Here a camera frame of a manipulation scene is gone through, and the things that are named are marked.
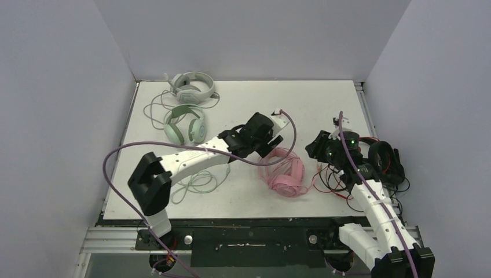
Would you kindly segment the mint green headphones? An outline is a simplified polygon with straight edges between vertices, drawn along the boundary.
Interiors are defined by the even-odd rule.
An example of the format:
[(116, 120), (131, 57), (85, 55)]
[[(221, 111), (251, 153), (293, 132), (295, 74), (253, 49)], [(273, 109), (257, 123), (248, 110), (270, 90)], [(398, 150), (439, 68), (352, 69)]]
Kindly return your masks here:
[[(197, 145), (203, 143), (207, 135), (204, 108), (196, 104), (182, 104), (170, 109), (163, 118), (163, 130), (170, 143)], [(188, 193), (207, 194), (218, 189), (230, 174), (226, 168), (225, 176), (219, 180), (212, 172), (202, 170), (191, 175), (187, 181), (179, 182), (178, 188), (171, 194), (171, 202), (180, 204)]]

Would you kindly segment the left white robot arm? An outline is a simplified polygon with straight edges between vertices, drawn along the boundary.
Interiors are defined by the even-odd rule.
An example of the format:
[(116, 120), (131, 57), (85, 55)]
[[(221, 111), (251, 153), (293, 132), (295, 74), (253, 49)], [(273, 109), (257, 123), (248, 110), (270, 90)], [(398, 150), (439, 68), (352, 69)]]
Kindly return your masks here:
[(253, 152), (265, 157), (282, 142), (279, 133), (290, 123), (284, 111), (271, 115), (257, 112), (247, 123), (224, 130), (196, 147), (184, 146), (182, 152), (164, 156), (145, 154), (127, 184), (152, 232), (151, 242), (159, 249), (173, 242), (166, 212), (172, 186), (210, 167), (245, 161)]

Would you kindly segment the pink cat-ear headphones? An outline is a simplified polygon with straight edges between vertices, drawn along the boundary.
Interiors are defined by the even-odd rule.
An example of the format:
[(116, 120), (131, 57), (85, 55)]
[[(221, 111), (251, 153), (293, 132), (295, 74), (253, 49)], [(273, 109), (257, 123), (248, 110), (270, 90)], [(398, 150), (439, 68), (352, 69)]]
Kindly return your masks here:
[(301, 158), (287, 148), (275, 148), (265, 158), (259, 158), (258, 163), (266, 164), (275, 158), (284, 158), (281, 162), (271, 166), (258, 166), (259, 178), (283, 197), (299, 197), (307, 194), (316, 182), (312, 177), (310, 185), (304, 184), (306, 177), (305, 166)]

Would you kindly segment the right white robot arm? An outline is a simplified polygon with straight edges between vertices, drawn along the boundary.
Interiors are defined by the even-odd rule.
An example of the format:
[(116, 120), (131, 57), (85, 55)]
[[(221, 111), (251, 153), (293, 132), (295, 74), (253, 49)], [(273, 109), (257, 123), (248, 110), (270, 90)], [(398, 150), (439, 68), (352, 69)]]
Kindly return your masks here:
[(375, 233), (370, 236), (360, 224), (338, 225), (327, 233), (332, 246), (347, 245), (366, 264), (371, 277), (433, 275), (433, 252), (408, 232), (384, 191), (386, 185), (397, 186), (405, 180), (397, 149), (352, 131), (322, 130), (305, 150), (310, 158), (334, 167)]

